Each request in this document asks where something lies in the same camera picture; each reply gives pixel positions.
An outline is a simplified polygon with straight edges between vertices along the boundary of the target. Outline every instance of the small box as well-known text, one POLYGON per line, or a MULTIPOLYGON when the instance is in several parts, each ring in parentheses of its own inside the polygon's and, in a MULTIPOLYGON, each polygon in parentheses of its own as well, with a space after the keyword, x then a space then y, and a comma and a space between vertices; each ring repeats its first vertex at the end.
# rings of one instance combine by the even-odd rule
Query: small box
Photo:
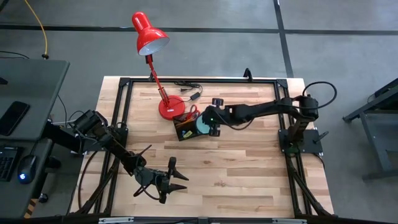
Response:
POLYGON ((196 119, 192 119, 191 121, 187 122, 188 114, 190 113, 173 117, 173 124, 179 141, 203 135, 197 129, 195 124, 196 119))

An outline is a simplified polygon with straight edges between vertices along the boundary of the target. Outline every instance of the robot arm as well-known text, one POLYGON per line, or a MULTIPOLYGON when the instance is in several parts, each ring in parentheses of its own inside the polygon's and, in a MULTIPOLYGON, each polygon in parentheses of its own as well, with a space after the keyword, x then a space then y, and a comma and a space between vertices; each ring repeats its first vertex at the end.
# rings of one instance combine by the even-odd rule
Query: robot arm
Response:
POLYGON ((210 136, 220 135, 220 125, 239 125, 252 121, 254 118, 269 116, 273 114, 289 114, 296 119, 293 126, 288 128, 289 140, 299 141, 302 139, 302 133, 309 122, 318 118, 318 101, 308 96, 297 96, 295 98, 282 98, 272 102, 261 103, 248 106, 227 105, 224 109, 222 99, 213 99, 215 106, 208 106, 202 113, 202 121, 210 127, 210 136), (294 106, 293 102, 298 101, 299 106, 294 106))
POLYGON ((188 180, 188 178, 176 170, 175 157, 170 158, 169 170, 167 172, 146 168, 145 165, 147 162, 142 154, 148 150, 150 146, 139 154, 127 151, 119 143, 121 135, 118 133, 118 128, 108 126, 107 120, 99 112, 88 110, 73 122, 72 128, 81 135, 93 135, 99 145, 120 160, 124 169, 130 176, 135 176, 136 181, 141 185, 134 194, 135 197, 145 192, 152 199, 158 200, 160 203, 165 203, 167 194, 175 190, 186 189, 185 186, 170 183, 171 176, 182 180, 188 180), (155 198, 146 192, 146 188, 150 185, 156 186, 159 198, 155 198))

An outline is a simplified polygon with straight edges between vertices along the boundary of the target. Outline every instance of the wooden tabletop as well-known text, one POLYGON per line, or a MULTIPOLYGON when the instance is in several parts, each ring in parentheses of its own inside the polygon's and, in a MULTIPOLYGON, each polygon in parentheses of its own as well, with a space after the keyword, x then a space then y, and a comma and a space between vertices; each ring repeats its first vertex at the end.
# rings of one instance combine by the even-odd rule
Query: wooden tabletop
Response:
MULTIPOLYGON (((96 110, 111 121, 120 77, 104 77, 96 110)), ((287 79, 290 95, 304 89, 301 78, 287 79)), ((274 100, 274 88, 268 84, 201 83, 203 93, 193 103, 203 111, 214 97, 223 98, 224 105, 245 103, 253 105, 274 100)), ((184 100, 195 90, 180 93, 180 86, 165 83, 169 95, 184 100)), ((123 112, 126 90, 123 93, 123 112)), ((167 170, 169 157, 177 158, 177 169, 190 180, 172 179, 188 189, 173 192, 165 205, 145 194, 133 197, 139 188, 134 177, 120 167, 112 216, 160 217, 293 217, 286 163, 280 153, 277 115, 256 118, 245 130, 235 131, 221 126, 221 136, 200 136, 178 141, 171 121, 158 112, 160 95, 155 83, 134 83, 127 119, 129 136, 127 150, 139 152, 152 145, 144 157, 147 167, 167 170)), ((82 185, 82 202, 92 194, 98 181, 104 153, 99 152, 88 167, 82 185)), ((88 156, 85 157, 83 169, 88 156)), ((326 210, 333 213, 328 185, 321 162, 311 154, 303 154, 307 185, 326 210)), ((157 195, 155 187, 149 192, 157 195)), ((300 207, 303 209, 301 192, 300 207)), ((77 191, 71 212, 77 210, 77 191)))

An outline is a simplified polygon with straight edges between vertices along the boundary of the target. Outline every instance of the smartphone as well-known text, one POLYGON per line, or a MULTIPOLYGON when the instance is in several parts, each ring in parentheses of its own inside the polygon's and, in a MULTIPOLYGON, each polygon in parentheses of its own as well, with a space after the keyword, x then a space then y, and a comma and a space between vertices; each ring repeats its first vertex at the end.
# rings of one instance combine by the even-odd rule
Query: smartphone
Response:
POLYGON ((0 118, 0 134, 9 136, 29 110, 29 105, 15 101, 0 118))

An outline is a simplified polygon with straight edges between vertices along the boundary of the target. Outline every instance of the concrete floor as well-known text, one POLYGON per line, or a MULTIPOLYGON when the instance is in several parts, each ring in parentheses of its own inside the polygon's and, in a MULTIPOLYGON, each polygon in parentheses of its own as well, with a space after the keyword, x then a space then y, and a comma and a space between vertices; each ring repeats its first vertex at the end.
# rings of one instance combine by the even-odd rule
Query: concrete floor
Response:
MULTIPOLYGON (((52 25, 130 27, 131 14, 144 11, 157 27, 278 28, 272 0, 43 0, 31 5, 44 24, 52 25)), ((394 0, 280 0, 280 6, 286 29, 398 30, 394 0)), ((23 0, 10 1, 0 12, 0 22, 36 24, 23 0)), ((149 74, 144 59, 136 54, 134 32, 48 31, 47 35, 50 58, 71 62, 60 92, 69 113, 95 108, 105 75, 149 74)), ((240 77, 249 67, 257 77, 286 77, 279 34, 172 32, 169 36, 169 45, 154 55, 160 75, 240 77)), ((0 50, 40 58, 43 43, 41 31, 0 30, 0 50)), ((335 213, 398 222, 398 178, 362 181, 363 174, 379 170, 377 160, 361 123, 341 120, 398 77, 398 36, 287 35, 287 45, 294 77, 306 83, 329 81, 338 89, 336 101, 320 110, 315 123, 320 131, 330 132, 322 144, 335 213)), ((322 86, 310 91, 319 102, 331 97, 322 86)), ((53 114, 62 121, 59 102, 53 114)), ((49 178, 45 186, 51 189, 49 203, 39 204, 35 217, 67 212, 81 159, 64 157, 72 168, 49 178)))

